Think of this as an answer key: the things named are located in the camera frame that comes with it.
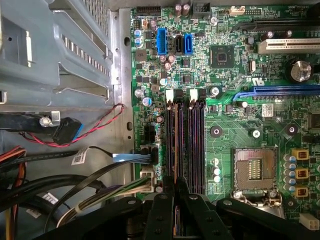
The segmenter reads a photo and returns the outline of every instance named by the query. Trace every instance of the integrated circuit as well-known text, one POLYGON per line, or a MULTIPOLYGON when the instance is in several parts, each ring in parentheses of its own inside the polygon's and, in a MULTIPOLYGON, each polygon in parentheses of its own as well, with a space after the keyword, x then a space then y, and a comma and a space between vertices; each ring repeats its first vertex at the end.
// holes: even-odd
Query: integrated circuit
POLYGON ((210 67, 212 69, 232 69, 235 66, 234 46, 217 46, 210 47, 210 67))

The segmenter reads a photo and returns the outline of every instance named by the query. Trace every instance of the white label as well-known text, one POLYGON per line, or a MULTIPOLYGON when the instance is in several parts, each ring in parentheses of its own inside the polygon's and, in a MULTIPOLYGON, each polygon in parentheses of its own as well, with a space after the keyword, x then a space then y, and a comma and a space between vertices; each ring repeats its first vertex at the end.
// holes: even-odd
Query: white label
POLYGON ((78 153, 73 157, 73 160, 71 162, 72 165, 78 165, 78 164, 84 164, 86 161, 86 154, 89 148, 83 148, 78 151, 78 153))
POLYGON ((40 213, 40 212, 34 211, 34 210, 32 210, 32 209, 27 209, 26 212, 27 212, 28 214, 30 214, 32 217, 34 217, 35 219, 37 219, 38 217, 41 216, 41 213, 40 213))
POLYGON ((274 104, 264 103, 262 104, 262 117, 272 118, 274 116, 274 104))
POLYGON ((43 199, 47 200, 48 202, 52 203, 53 205, 58 202, 58 198, 53 196, 50 192, 42 197, 43 199))

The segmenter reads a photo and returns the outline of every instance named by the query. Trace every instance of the white pci slot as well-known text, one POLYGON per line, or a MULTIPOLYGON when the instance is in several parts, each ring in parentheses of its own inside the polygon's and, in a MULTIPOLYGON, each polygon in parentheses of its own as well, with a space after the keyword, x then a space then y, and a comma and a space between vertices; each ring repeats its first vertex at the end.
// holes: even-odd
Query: white pci slot
POLYGON ((320 53, 320 38, 266 39, 258 46, 259 54, 320 53))

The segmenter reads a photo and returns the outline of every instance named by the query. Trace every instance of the black wire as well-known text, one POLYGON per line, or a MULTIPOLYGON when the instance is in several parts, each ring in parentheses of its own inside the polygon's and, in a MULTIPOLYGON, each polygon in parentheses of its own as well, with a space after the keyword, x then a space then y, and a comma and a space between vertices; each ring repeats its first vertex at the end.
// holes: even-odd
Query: black wire
POLYGON ((58 202, 54 205, 53 209, 51 210, 48 218, 46 219, 45 226, 44 226, 44 233, 48 231, 49 228, 49 219, 51 218, 52 214, 61 206, 62 203, 67 201, 69 198, 80 192, 82 189, 84 189, 86 186, 88 186, 90 183, 92 183, 94 180, 100 178, 102 175, 108 173, 109 171, 122 166, 124 164, 132 163, 132 162, 137 162, 137 161, 145 161, 145 160, 150 160, 149 157, 146 158, 141 158, 141 159, 134 159, 134 160, 129 160, 129 161, 121 161, 121 162, 115 162, 112 163, 108 166, 105 166, 98 171, 94 172, 90 176, 88 176, 85 180, 80 182, 78 185, 74 186, 72 189, 70 189, 65 195, 63 195, 58 202))

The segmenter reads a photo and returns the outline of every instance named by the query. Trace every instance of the yellow wire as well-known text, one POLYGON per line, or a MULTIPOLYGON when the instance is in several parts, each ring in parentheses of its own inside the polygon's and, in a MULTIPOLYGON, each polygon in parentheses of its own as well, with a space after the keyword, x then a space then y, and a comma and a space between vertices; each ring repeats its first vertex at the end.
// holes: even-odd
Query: yellow wire
POLYGON ((10 209, 5 210, 5 240, 11 240, 11 214, 10 209))

